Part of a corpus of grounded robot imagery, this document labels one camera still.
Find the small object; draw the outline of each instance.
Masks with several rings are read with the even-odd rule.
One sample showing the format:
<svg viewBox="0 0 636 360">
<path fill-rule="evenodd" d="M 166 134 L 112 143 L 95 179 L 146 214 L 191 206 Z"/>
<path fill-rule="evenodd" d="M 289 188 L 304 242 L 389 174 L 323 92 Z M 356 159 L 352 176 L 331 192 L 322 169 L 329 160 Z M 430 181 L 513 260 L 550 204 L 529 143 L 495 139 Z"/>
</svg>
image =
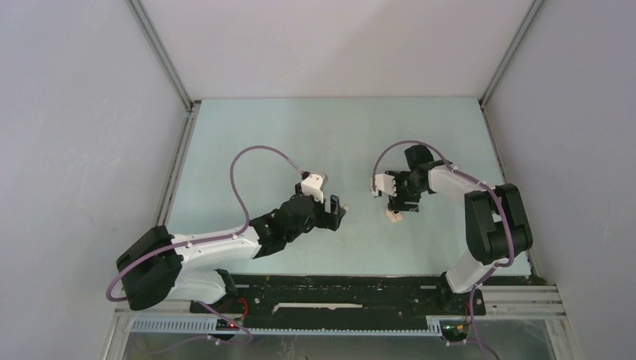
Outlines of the small object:
<svg viewBox="0 0 636 360">
<path fill-rule="evenodd" d="M 402 221 L 402 219 L 404 219 L 404 216 L 402 215 L 402 211 L 395 211 L 395 210 L 389 210 L 386 209 L 386 217 L 393 223 L 399 223 L 400 221 Z"/>
<path fill-rule="evenodd" d="M 323 188 L 329 178 L 322 172 L 310 172 L 300 183 L 302 193 L 313 197 L 318 203 L 325 202 Z"/>
<path fill-rule="evenodd" d="M 376 188 L 373 188 L 373 181 L 371 182 L 371 193 L 374 197 L 381 197 L 382 192 L 387 193 L 389 196 L 395 196 L 395 179 L 388 174 L 377 174 L 374 176 Z"/>
<path fill-rule="evenodd" d="M 451 344 L 455 344 L 460 341 L 465 341 L 468 338 L 468 332 L 463 331 L 466 328 L 465 325 L 459 326 L 443 326 L 442 336 L 446 341 Z"/>
</svg>

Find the grey wall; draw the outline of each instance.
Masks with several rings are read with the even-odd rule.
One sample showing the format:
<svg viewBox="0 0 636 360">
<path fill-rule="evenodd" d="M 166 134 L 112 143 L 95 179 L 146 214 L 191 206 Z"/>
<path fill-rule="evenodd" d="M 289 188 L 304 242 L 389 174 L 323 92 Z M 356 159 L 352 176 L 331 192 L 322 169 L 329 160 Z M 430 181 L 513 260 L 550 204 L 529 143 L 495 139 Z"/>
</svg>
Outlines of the grey wall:
<svg viewBox="0 0 636 360">
<path fill-rule="evenodd" d="M 487 113 L 586 359 L 636 353 L 636 1 L 548 1 Z"/>
<path fill-rule="evenodd" d="M 0 4 L 0 353 L 96 359 L 184 110 L 125 1 Z"/>
</svg>

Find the black bracket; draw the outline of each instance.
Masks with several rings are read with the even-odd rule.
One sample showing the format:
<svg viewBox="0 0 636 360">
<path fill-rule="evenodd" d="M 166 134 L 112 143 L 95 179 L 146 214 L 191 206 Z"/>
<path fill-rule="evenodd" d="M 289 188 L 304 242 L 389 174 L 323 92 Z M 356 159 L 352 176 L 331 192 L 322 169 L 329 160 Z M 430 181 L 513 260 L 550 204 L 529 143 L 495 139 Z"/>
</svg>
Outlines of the black bracket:
<svg viewBox="0 0 636 360">
<path fill-rule="evenodd" d="M 496 186 L 494 193 L 502 203 L 508 227 L 512 235 L 514 255 L 533 246 L 528 217 L 519 189 L 513 184 Z M 466 207 L 466 243 L 477 261 L 484 265 L 509 255 L 506 233 L 501 220 L 495 221 L 493 213 L 499 214 L 491 195 L 485 191 L 473 191 L 464 195 Z"/>
<path fill-rule="evenodd" d="M 261 248 L 254 259 L 282 251 L 288 243 L 301 234 L 309 233 L 314 227 L 336 231 L 347 211 L 341 206 L 340 198 L 331 195 L 330 211 L 325 205 L 304 195 L 301 185 L 295 186 L 295 194 L 263 216 L 250 220 L 250 226 L 259 236 Z"/>
<path fill-rule="evenodd" d="M 165 226 L 148 230 L 117 259 L 121 272 L 133 261 L 147 253 L 171 245 L 173 236 Z M 182 256 L 168 250 L 135 266 L 121 279 L 131 310 L 144 310 L 163 301 L 175 284 L 181 271 Z"/>
<path fill-rule="evenodd" d="M 428 184 L 428 172 L 443 165 L 433 160 L 431 151 L 424 145 L 414 145 L 404 150 L 410 171 L 385 171 L 395 180 L 395 196 L 388 197 L 388 209 L 393 212 L 419 212 L 419 200 L 427 191 L 434 194 Z"/>
</svg>

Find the metal frame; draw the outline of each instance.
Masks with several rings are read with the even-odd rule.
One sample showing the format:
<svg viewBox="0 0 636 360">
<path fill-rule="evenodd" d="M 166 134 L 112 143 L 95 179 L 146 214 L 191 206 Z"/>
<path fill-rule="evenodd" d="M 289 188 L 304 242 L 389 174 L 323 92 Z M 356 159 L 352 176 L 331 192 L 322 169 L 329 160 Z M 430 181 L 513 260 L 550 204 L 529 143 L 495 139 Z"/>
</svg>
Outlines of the metal frame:
<svg viewBox="0 0 636 360">
<path fill-rule="evenodd" d="M 184 107 L 189 112 L 188 117 L 184 121 L 183 128 L 179 133 L 177 149 L 172 159 L 166 186 L 155 218 L 157 224 L 165 224 L 170 215 L 173 197 L 179 184 L 188 146 L 200 109 L 200 103 L 193 103 L 190 99 L 141 1 L 127 0 L 127 3 L 130 5 L 130 9 L 136 17 L 140 28 L 157 55 L 157 59 L 166 71 L 166 75 L 175 87 Z M 484 122 L 504 180 L 507 179 L 505 167 L 501 161 L 497 144 L 491 132 L 490 125 L 488 124 L 488 116 L 485 112 L 485 108 L 544 3 L 545 0 L 534 0 L 532 2 L 519 29 L 506 50 L 502 61 L 499 63 L 498 68 L 480 99 Z M 532 263 L 532 268 L 534 273 L 538 274 L 534 263 Z M 550 334 L 556 360 L 575 360 L 581 358 L 556 286 L 490 285 L 482 286 L 481 291 L 484 296 L 486 315 L 478 316 L 480 320 L 544 320 Z M 132 311 L 128 308 L 126 303 L 119 303 L 113 314 L 111 326 L 103 348 L 102 360 L 122 359 L 125 354 L 128 335 L 131 333 L 131 326 L 136 320 L 168 318 L 204 318 L 213 320 L 216 319 L 216 316 L 206 313 L 190 313 L 189 301 L 164 301 L 158 306 L 143 312 Z M 427 320 L 433 323 L 462 319 L 462 316 L 427 316 Z"/>
<path fill-rule="evenodd" d="M 192 109 L 192 99 L 185 90 L 185 86 L 183 85 L 181 78 L 179 78 L 179 74 L 177 73 L 173 61 L 170 60 L 170 57 L 168 56 L 164 43 L 161 42 L 155 26 L 152 25 L 152 21 L 150 21 L 150 18 L 148 17 L 146 8 L 143 6 L 141 0 L 126 0 L 126 2 L 128 3 L 130 12 L 132 12 L 135 16 L 135 20 L 139 24 L 146 40 L 148 40 L 148 44 L 150 44 L 152 51 L 157 56 L 159 64 L 166 71 L 168 79 L 177 91 L 178 96 L 181 98 L 183 106 L 186 111 L 190 111 Z"/>
<path fill-rule="evenodd" d="M 497 89 L 497 86 L 499 85 L 499 82 L 501 81 L 503 74 L 508 69 L 508 66 L 510 65 L 512 59 L 515 57 L 517 50 L 519 50 L 521 42 L 524 40 L 528 31 L 530 30 L 533 23 L 537 19 L 537 16 L 539 15 L 539 11 L 543 8 L 545 1 L 546 0 L 532 1 L 532 4 L 530 5 L 530 7 L 528 8 L 528 11 L 526 12 L 526 16 L 524 16 L 523 20 L 521 20 L 521 24 L 519 25 L 517 32 L 514 33 L 514 37 L 512 38 L 510 45 L 508 45 L 508 49 L 505 51 L 505 54 L 503 55 L 503 58 L 501 59 L 499 66 L 497 66 L 495 73 L 490 78 L 490 82 L 486 86 L 486 89 L 484 90 L 484 94 L 479 99 L 479 103 L 481 104 L 482 109 L 485 108 L 486 105 L 488 105 L 488 101 L 490 101 L 491 98 L 493 97 L 493 94 L 495 90 Z"/>
</svg>

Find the white wall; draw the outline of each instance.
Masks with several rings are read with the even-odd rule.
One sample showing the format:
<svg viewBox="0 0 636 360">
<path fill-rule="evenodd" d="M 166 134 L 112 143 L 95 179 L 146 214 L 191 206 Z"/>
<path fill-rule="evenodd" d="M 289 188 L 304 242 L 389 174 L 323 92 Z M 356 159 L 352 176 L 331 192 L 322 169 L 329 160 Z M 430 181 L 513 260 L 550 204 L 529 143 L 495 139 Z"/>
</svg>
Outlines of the white wall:
<svg viewBox="0 0 636 360">
<path fill-rule="evenodd" d="M 184 112 L 122 0 L 0 4 L 0 353 L 96 359 Z"/>
<path fill-rule="evenodd" d="M 548 1 L 488 109 L 584 355 L 636 353 L 636 2 Z"/>
<path fill-rule="evenodd" d="M 481 96 L 531 0 L 147 0 L 203 98 Z"/>
</svg>

